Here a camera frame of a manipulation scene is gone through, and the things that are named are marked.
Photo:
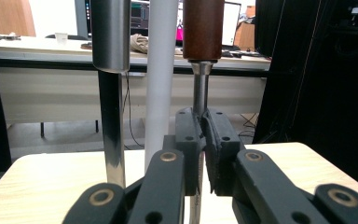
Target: grey floor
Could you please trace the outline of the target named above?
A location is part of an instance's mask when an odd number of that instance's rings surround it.
[[[251,144],[255,131],[253,124],[242,115],[227,116],[242,142]],[[42,138],[39,123],[12,124],[7,129],[12,160],[15,161],[30,154],[103,150],[101,121],[99,121],[99,127],[100,131],[96,133],[95,120],[45,123],[45,137]],[[174,118],[170,118],[169,134],[174,134]],[[130,120],[125,119],[124,145],[126,149],[142,149],[144,144],[144,120],[132,119],[130,129]]]

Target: white cup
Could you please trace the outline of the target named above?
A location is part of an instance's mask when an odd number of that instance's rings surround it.
[[[66,42],[68,41],[68,34],[67,33],[55,33],[57,43],[60,46],[66,45]]]

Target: grey metal handle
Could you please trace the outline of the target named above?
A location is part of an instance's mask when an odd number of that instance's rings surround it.
[[[130,69],[131,0],[91,1],[92,62],[108,73]]]

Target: white pole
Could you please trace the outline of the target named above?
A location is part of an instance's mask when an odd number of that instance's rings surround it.
[[[145,171],[168,133],[178,0],[150,0]]]

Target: brown handle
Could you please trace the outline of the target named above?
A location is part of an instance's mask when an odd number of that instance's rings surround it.
[[[185,0],[183,56],[217,60],[222,55],[224,0]]]

